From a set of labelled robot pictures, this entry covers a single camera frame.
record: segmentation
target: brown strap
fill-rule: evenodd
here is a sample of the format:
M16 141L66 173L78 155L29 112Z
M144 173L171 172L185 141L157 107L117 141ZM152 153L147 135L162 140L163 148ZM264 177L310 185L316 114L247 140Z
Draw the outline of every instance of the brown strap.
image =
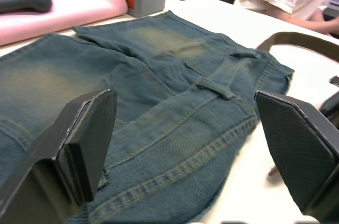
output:
M339 46L314 36L299 32L277 32L262 42L257 49L270 51L273 45L291 44L311 49L322 55L339 62Z

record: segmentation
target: white table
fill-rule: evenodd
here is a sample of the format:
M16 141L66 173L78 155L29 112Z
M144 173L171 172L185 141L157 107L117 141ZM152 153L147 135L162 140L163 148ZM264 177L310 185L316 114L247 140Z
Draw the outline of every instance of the white table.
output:
M314 35L334 43L339 41L271 17L247 11L218 0L166 0L165 10L191 21L207 30L230 36L248 47L257 47L264 39L279 31L296 31ZM90 25L131 20L128 15ZM72 30L60 32L72 35ZM0 56L22 47L37 38L0 47ZM279 62L296 72L288 95L309 102L316 107L337 88L328 80L339 73L339 64L310 50L275 46L271 49ZM266 175L274 165L262 126L247 139L236 158L224 189L213 208L203 217L205 224L221 221L243 221L248 224L294 223L314 220L303 216L293 202L282 180L269 182Z

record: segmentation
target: pink foam mat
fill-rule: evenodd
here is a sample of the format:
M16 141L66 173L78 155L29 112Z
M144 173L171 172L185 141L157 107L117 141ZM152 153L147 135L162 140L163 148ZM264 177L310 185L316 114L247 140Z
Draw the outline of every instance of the pink foam mat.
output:
M0 14L0 46L125 13L125 0L53 0L47 13Z

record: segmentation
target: faded denim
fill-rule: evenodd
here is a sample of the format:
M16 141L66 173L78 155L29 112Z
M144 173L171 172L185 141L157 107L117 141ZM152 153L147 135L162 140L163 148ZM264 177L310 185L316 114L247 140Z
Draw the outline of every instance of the faded denim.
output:
M110 88L118 109L106 172L68 223L194 219L258 123L255 91L284 94L293 70L172 12L75 31L0 58L0 184L66 102Z

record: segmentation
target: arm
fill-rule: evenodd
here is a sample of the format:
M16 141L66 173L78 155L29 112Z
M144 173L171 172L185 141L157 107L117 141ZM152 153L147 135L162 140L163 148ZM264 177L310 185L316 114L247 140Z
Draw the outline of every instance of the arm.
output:
M317 9L316 12L311 16L310 21L313 22L324 22L324 15L321 9ZM332 37L330 32L325 33L325 35Z
M276 6L273 6L270 3L266 3L266 8L267 8L266 14L268 16L275 17L276 19L281 19L288 23L295 24L315 32L327 34L329 32L339 31L339 19L333 19L330 21L324 21L323 19L320 22L307 21L293 17L288 12L283 11L282 9Z

